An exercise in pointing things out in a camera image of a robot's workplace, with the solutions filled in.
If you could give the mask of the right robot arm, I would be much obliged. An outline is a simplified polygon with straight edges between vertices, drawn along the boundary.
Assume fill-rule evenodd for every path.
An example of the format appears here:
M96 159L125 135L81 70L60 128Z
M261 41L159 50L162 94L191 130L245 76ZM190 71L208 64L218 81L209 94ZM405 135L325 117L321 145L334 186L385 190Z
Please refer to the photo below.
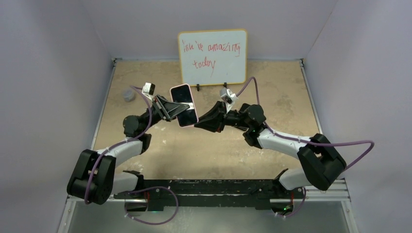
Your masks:
M212 133L220 133L225 126L244 129L242 135L249 146L298 159L301 168L285 169L275 178L273 192L280 198L307 185L326 191L346 169L346 161L323 134L299 138L277 133L265 120L263 108L258 104L245 103L238 111L227 111L225 103L218 101L194 126Z

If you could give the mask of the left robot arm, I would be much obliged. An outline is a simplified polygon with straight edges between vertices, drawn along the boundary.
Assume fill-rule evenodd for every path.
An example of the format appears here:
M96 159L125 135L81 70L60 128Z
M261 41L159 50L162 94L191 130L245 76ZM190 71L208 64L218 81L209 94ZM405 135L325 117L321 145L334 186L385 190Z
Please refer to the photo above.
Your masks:
M138 181L137 172L125 171L115 177L117 166L128 159L143 154L150 145L148 129L159 121L172 121L194 110L192 94L175 94L169 101L156 95L148 104L146 112L124 118L125 138L101 150L82 151L67 185L67 194L82 198L86 204L102 205L112 194L124 192L134 199L143 196L145 185Z

